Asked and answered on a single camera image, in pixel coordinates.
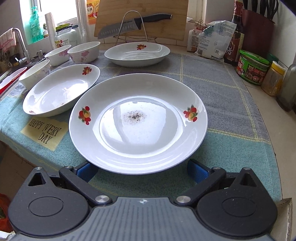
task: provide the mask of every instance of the yellow label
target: yellow label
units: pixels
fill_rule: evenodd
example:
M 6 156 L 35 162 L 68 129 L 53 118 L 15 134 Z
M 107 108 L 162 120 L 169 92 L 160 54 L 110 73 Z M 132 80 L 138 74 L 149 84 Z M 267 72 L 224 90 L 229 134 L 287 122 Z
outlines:
M 68 123 L 46 117 L 32 117 L 21 133 L 54 151 L 68 131 Z
M 99 0 L 87 0 L 86 1 L 86 9 L 87 9 L 87 16 L 88 16 L 88 20 L 89 20 L 89 25 L 95 24 L 96 23 L 96 18 L 95 16 L 97 16 L 98 14 L 98 8 L 96 8 L 96 12 L 95 7 L 96 5 L 99 4 Z

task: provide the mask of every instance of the cutting board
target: cutting board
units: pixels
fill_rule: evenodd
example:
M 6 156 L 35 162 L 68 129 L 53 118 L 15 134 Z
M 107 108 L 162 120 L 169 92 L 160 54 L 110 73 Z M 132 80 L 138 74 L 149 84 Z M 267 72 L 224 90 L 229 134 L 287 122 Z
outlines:
M 145 23 L 148 37 L 183 40 L 185 33 L 188 0 L 100 0 L 94 36 L 107 25 L 119 23 L 130 10 L 138 11 L 142 16 L 155 13 L 172 14 L 172 19 L 154 23 Z M 129 13 L 125 20 L 139 17 L 135 12 Z M 126 36 L 145 36 L 141 30 L 124 34 Z

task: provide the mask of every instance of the fabric patch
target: fabric patch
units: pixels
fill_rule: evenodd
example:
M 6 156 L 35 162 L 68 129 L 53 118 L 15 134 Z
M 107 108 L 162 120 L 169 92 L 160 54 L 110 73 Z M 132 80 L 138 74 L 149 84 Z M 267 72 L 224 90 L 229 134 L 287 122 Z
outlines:
M 54 151 L 68 131 L 68 123 L 46 117 L 32 117 L 21 133 Z

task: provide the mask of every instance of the faucet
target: faucet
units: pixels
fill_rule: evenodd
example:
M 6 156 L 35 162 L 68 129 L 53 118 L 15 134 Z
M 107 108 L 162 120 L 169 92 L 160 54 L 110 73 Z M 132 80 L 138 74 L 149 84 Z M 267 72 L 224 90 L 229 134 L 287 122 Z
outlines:
M 27 50 L 24 40 L 22 38 L 22 33 L 20 32 L 20 30 L 18 28 L 12 28 L 13 32 L 16 32 L 19 40 L 20 40 L 20 45 L 22 46 L 22 50 L 24 52 L 24 58 L 18 60 L 19 64 L 22 65 L 23 63 L 31 63 L 31 59 L 30 59 L 30 55 L 29 55 L 29 51 Z

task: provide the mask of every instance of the silver bolt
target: silver bolt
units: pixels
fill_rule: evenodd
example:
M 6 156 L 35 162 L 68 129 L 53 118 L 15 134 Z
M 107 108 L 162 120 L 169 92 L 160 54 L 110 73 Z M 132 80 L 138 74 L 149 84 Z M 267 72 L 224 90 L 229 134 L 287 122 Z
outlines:
M 176 198 L 177 202 L 179 203 L 188 203 L 191 201 L 191 198 L 188 196 L 179 196 Z
M 105 202 L 108 202 L 110 198 L 106 195 L 99 195 L 94 200 L 98 203 L 105 203 Z

